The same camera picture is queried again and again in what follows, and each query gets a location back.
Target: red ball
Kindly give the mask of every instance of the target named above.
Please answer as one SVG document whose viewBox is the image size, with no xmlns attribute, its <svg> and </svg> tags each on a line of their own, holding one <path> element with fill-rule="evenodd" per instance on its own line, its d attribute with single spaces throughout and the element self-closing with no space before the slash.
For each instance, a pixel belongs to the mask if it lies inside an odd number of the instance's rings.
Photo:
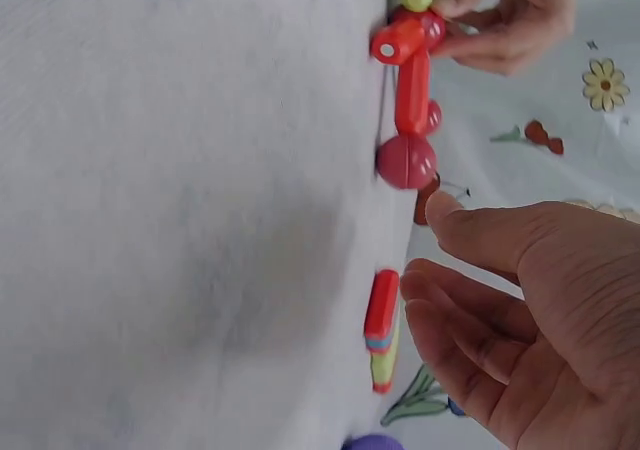
<svg viewBox="0 0 640 450">
<path fill-rule="evenodd" d="M 425 10 L 424 12 L 412 12 L 411 10 L 407 10 L 403 6 L 400 6 L 394 10 L 391 19 L 394 22 L 408 19 L 418 20 L 425 31 L 424 45 L 427 50 L 432 49 L 444 40 L 447 32 L 444 18 L 431 10 Z"/>
<path fill-rule="evenodd" d="M 397 135 L 378 149 L 376 166 L 392 187 L 424 188 L 436 176 L 436 154 L 424 138 Z"/>
<path fill-rule="evenodd" d="M 427 131 L 425 136 L 434 133 L 442 123 L 442 109 L 438 102 L 429 100 L 429 108 L 427 109 Z"/>
</svg>

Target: orange plastic piece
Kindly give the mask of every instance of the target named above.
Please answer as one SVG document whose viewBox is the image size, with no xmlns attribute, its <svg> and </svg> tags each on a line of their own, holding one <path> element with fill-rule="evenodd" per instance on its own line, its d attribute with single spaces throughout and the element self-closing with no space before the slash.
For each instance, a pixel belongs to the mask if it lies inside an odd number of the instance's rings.
<svg viewBox="0 0 640 450">
<path fill-rule="evenodd" d="M 367 348 L 384 353 L 392 343 L 400 276 L 395 270 L 382 270 L 373 281 L 364 323 Z"/>
<path fill-rule="evenodd" d="M 425 136 L 429 123 L 429 74 L 426 50 L 415 52 L 398 72 L 396 128 L 399 134 Z"/>
<path fill-rule="evenodd" d="M 425 30 L 420 21 L 398 20 L 376 34 L 371 54 L 385 65 L 402 65 L 423 46 L 424 40 Z"/>
</svg>

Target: white cloth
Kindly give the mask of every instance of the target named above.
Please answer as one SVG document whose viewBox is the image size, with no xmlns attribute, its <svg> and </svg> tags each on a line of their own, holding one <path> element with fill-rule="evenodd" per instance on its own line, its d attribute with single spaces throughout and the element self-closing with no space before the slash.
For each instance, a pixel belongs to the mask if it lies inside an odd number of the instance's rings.
<svg viewBox="0 0 640 450">
<path fill-rule="evenodd" d="M 440 174 L 448 182 L 442 188 L 460 194 L 460 202 L 468 208 L 578 200 L 640 223 L 640 40 L 635 19 L 639 11 L 640 0 L 578 0 L 575 35 L 517 77 L 505 79 L 451 61 L 435 61 L 431 84 L 442 106 L 443 125 L 433 143 Z M 591 98 L 583 93 L 592 95 L 597 90 L 593 87 L 602 88 L 609 80 L 585 76 L 600 72 L 598 65 L 610 68 L 608 60 L 613 73 L 624 74 L 621 85 L 630 92 L 624 105 L 605 112 L 594 110 Z M 619 78 L 616 73 L 611 80 Z M 563 140 L 563 156 L 522 142 L 491 142 L 514 126 L 524 130 L 532 120 L 539 120 L 551 137 Z M 470 198 L 464 195 L 467 188 Z M 431 258 L 519 293 L 498 277 L 444 255 L 428 228 L 414 229 L 408 256 Z M 395 390 L 381 416 L 420 368 L 406 326 L 402 332 Z M 447 402 L 446 395 L 429 398 Z M 397 420 L 383 430 L 399 438 L 406 450 L 500 448 L 477 423 L 451 411 Z"/>
<path fill-rule="evenodd" d="M 414 200 L 374 172 L 385 6 L 0 0 L 0 448 L 371 428 L 364 314 Z"/>
</svg>

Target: hand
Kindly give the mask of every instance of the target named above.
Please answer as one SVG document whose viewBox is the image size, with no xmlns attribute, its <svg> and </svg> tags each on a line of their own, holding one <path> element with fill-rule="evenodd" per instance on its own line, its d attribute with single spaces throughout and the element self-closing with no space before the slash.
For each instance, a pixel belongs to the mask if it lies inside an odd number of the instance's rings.
<svg viewBox="0 0 640 450">
<path fill-rule="evenodd" d="M 427 260 L 401 281 L 422 359 L 512 449 L 640 448 L 640 225 L 564 203 L 466 211 L 436 192 L 451 255 L 525 300 Z"/>
<path fill-rule="evenodd" d="M 476 28 L 455 31 L 433 55 L 492 73 L 510 75 L 540 57 L 573 31 L 574 0 L 500 0 L 495 8 L 475 11 L 482 0 L 434 0 L 432 10 L 446 20 Z"/>
</svg>

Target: purple plastic piece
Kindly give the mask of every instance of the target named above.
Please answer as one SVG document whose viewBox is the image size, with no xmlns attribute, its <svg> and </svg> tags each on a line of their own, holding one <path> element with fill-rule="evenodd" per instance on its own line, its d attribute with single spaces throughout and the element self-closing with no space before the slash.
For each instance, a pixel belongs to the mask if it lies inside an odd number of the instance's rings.
<svg viewBox="0 0 640 450">
<path fill-rule="evenodd" d="M 386 435 L 367 435 L 345 443 L 342 450 L 404 450 L 404 447 Z"/>
</svg>

